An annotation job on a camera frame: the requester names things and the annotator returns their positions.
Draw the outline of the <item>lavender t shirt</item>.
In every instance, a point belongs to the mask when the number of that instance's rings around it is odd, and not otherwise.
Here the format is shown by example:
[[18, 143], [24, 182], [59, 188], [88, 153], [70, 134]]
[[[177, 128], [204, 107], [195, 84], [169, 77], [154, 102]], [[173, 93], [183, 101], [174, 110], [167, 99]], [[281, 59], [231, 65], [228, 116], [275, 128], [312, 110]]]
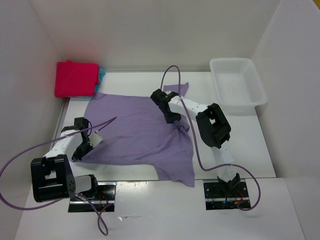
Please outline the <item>lavender t shirt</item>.
[[194, 148], [185, 117], [166, 123], [150, 97], [98, 92], [89, 101], [84, 118], [93, 125], [115, 120], [99, 131], [103, 141], [82, 158], [82, 163], [152, 165], [160, 181], [194, 187]]

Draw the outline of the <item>magenta t shirt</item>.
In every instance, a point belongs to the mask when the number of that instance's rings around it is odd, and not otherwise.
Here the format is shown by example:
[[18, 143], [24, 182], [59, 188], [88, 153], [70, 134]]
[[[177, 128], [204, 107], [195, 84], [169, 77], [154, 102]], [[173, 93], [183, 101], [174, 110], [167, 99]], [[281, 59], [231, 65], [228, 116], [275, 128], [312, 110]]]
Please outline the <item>magenta t shirt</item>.
[[60, 61], [57, 63], [54, 95], [57, 98], [92, 97], [99, 81], [99, 65]]

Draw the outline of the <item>cyan t shirt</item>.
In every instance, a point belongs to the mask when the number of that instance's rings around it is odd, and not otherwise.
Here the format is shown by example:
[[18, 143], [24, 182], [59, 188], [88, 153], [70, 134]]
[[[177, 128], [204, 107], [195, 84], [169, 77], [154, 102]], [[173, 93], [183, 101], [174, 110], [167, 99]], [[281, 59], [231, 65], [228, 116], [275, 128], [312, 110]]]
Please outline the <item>cyan t shirt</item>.
[[102, 69], [102, 68], [99, 68], [98, 83], [95, 85], [94, 92], [98, 92], [99, 91], [105, 75], [106, 75], [106, 71], [104, 69]]

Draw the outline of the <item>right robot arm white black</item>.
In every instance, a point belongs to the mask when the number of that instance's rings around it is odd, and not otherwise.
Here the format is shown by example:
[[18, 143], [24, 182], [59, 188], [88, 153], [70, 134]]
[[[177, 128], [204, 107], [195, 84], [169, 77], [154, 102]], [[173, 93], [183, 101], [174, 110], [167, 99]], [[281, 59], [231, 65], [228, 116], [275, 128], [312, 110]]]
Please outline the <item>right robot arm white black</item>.
[[[211, 105], [196, 103], [180, 96], [177, 92], [166, 93], [161, 89], [155, 90], [150, 98], [164, 114], [168, 124], [181, 120], [182, 116], [187, 117], [200, 168], [204, 172], [222, 168], [217, 177], [220, 193], [225, 198], [235, 193], [241, 178], [234, 170], [234, 159], [230, 152], [231, 126], [220, 106], [216, 103]], [[204, 168], [202, 165], [193, 122], [197, 123], [200, 138], [211, 149], [217, 166]]]

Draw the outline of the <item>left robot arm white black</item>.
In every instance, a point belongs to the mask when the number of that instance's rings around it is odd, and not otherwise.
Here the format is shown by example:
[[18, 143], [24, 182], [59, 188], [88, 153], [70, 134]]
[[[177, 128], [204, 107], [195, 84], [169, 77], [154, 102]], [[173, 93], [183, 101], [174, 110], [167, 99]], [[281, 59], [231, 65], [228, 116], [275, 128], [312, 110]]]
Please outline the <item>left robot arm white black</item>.
[[43, 157], [31, 161], [31, 180], [34, 200], [38, 203], [73, 198], [82, 194], [88, 200], [99, 196], [100, 188], [93, 174], [74, 176], [70, 162], [79, 162], [94, 149], [87, 128], [90, 121], [74, 119], [74, 125], [61, 130], [53, 148]]

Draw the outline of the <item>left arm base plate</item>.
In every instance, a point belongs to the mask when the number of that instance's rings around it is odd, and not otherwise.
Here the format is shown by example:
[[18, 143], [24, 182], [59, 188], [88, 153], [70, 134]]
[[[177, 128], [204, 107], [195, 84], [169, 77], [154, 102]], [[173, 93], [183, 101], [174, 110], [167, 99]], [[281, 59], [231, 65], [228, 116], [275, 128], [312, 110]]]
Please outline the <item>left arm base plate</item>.
[[[85, 195], [93, 204], [94, 208], [100, 213], [114, 212], [116, 198], [116, 182], [98, 181], [97, 192], [94, 195]], [[91, 205], [83, 198], [75, 196], [70, 199], [68, 205], [69, 213], [89, 213], [94, 212]]]

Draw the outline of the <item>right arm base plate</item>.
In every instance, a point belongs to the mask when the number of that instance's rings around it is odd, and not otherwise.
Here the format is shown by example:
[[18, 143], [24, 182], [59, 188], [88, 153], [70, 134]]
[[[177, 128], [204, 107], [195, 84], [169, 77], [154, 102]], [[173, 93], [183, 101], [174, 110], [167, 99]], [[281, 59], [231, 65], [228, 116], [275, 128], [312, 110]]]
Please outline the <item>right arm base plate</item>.
[[217, 180], [203, 183], [206, 210], [233, 210], [251, 208], [249, 193], [245, 181], [241, 181], [225, 196]]

